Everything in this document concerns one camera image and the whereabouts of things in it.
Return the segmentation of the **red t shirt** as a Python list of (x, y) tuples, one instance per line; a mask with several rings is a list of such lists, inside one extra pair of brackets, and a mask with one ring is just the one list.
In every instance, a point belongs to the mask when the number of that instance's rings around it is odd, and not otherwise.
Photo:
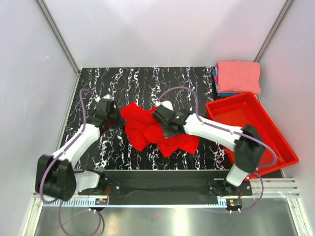
[(194, 154), (199, 146), (199, 138), (188, 134), (165, 138), (161, 124), (152, 117), (155, 110), (145, 111), (134, 102), (121, 109), (126, 121), (125, 133), (131, 145), (137, 151), (143, 151), (146, 146), (156, 144), (164, 158), (170, 157), (178, 149)]

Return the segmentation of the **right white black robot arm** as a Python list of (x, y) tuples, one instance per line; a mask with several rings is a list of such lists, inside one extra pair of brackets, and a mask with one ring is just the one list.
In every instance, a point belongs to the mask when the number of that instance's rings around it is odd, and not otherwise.
[(233, 187), (239, 187), (246, 177), (256, 171), (265, 152), (260, 135), (251, 125), (244, 128), (225, 125), (185, 109), (175, 112), (169, 101), (158, 102), (152, 116), (162, 125), (165, 138), (187, 134), (213, 141), (233, 151), (234, 164), (225, 179)]

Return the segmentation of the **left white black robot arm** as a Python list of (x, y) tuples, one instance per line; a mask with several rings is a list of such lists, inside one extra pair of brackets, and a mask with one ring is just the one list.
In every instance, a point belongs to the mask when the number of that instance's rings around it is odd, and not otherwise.
[(37, 162), (35, 191), (41, 196), (68, 201), (83, 190), (105, 189), (104, 174), (96, 170), (76, 171), (76, 163), (87, 149), (109, 129), (125, 125), (117, 103), (110, 95), (96, 102), (96, 109), (89, 115), (75, 135), (51, 155), (42, 155)]

